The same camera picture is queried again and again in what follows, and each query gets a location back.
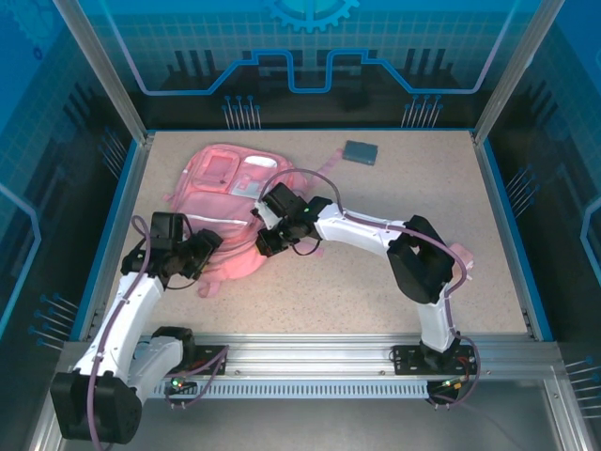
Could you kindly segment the pink school backpack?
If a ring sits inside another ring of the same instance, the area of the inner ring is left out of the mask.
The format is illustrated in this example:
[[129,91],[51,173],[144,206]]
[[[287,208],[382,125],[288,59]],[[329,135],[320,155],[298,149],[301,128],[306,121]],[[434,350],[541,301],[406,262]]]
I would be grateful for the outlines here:
[[211,297],[223,282],[246,277],[266,263],[255,245],[264,224],[251,214],[266,184],[282,182],[306,197],[341,159],[338,149],[318,170],[299,173],[286,157],[252,148],[214,144],[195,153],[164,200],[187,216],[194,232],[208,229],[223,239],[201,272],[197,295]]

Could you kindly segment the grey-blue flat pouch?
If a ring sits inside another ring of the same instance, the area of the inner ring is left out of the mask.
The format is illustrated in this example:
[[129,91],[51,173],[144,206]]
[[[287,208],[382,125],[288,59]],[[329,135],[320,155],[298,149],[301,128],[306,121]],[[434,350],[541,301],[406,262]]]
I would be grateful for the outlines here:
[[365,165],[374,165],[377,156],[377,145],[352,140],[346,141],[342,153],[344,160]]

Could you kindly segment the blue printed side panel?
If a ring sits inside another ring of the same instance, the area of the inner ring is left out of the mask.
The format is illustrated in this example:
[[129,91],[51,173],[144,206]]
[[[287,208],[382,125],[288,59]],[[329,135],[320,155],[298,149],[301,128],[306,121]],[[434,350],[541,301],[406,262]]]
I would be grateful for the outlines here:
[[131,135],[54,0],[0,0],[0,350],[69,338]]
[[601,0],[563,0],[487,140],[544,331],[601,381]]

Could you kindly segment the grey metal lower tray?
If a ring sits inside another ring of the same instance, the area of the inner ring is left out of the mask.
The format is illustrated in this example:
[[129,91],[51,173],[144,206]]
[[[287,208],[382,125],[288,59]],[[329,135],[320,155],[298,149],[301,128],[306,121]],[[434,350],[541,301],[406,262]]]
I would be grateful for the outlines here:
[[601,451],[597,381],[576,392],[563,364],[487,363],[461,404],[433,406],[372,379],[341,397],[204,399],[184,411],[149,402],[133,440],[112,451]]

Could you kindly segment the wide blue printed panel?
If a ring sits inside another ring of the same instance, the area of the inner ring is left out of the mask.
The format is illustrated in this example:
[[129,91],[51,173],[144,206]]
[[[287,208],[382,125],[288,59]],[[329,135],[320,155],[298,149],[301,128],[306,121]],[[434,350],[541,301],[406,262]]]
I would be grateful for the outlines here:
[[80,0],[150,128],[471,128],[528,0]]

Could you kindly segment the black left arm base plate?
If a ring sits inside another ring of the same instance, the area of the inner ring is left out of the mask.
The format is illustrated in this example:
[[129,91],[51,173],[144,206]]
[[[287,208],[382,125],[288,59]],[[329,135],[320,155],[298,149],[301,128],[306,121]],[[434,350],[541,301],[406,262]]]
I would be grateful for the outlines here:
[[170,378],[184,378],[193,375],[204,374],[206,371],[220,371],[220,367],[226,361],[229,346],[197,346],[193,362],[186,367],[173,368],[166,374]]

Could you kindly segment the aluminium profile rail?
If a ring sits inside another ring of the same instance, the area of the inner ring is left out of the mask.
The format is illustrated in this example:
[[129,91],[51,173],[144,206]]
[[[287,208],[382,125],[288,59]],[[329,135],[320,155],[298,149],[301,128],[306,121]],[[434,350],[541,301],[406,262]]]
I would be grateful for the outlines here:
[[[199,346],[227,346],[225,375],[259,380],[391,378],[393,347],[415,345],[417,334],[196,334]],[[566,371],[559,347],[524,334],[478,334],[483,379],[544,380]]]

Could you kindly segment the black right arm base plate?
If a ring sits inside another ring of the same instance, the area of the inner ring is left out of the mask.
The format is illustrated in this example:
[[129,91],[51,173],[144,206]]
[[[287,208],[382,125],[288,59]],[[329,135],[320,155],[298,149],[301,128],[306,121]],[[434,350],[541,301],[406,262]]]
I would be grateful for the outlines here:
[[439,353],[421,345],[397,345],[389,360],[397,376],[475,375],[478,369],[473,347],[458,345]]

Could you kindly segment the aluminium frame post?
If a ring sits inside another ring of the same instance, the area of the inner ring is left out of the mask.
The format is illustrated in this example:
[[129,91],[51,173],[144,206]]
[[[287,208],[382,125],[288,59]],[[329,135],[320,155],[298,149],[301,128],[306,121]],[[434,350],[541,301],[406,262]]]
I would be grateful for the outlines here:
[[555,0],[540,0],[516,50],[489,98],[472,134],[475,145],[482,145],[502,110],[514,93],[520,79],[532,62],[550,25],[555,19]]
[[53,0],[132,139],[145,146],[148,132],[115,67],[77,0]]

